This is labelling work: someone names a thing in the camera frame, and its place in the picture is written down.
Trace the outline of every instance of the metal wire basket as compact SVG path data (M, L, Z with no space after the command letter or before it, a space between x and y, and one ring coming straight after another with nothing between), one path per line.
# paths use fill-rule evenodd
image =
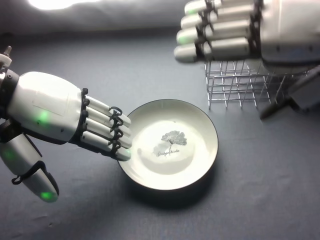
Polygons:
M204 65L206 90L209 109L212 103L224 102L227 108L230 103L254 102L258 107L261 102L279 101L286 95L286 89L307 71L292 74L275 74L264 68L262 61L255 65L246 61L208 61Z

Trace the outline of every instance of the gray tabletop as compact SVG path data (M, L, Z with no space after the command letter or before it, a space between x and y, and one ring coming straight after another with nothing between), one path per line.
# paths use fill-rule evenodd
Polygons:
M57 75L126 114L157 99L196 105L213 121L219 151L205 194L185 207L166 208L133 196L116 161L35 139L59 185L59 200L47 204L25 186L13 186L13 175L0 162L1 240L319 238L318 112L304 116L288 108L261 122L250 103L227 110L214 104L209 111L203 64L176 63L170 34L9 42L13 71Z

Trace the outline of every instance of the robotic hand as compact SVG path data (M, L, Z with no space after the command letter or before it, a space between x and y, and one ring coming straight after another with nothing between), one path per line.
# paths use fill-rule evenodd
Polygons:
M194 0L184 11L174 51L179 62L320 64L319 0Z
M11 47L0 54L0 156L16 178L45 202L58 199L59 188L26 135L53 144L76 144L118 161L131 154L130 119L117 107L88 96L72 83L46 73L18 76L8 67Z

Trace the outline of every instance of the tree illustration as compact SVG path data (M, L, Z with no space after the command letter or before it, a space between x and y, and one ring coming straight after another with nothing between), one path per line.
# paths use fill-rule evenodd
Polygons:
M182 146L187 145L187 139L185 138L185 134L180 131L168 132L162 136L161 140L165 142L169 142L171 144L169 149L169 155L171 154L171 147L173 144L182 145Z

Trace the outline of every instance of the dish rack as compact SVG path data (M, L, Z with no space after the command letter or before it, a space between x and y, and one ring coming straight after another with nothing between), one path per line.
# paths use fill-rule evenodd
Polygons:
M241 108L245 102L254 102L256 108L261 102L277 103L289 86L308 73L275 74L266 70L261 60L256 63L254 69L245 60L205 62L209 109L216 102L224 102L226 108L230 103L238 103Z

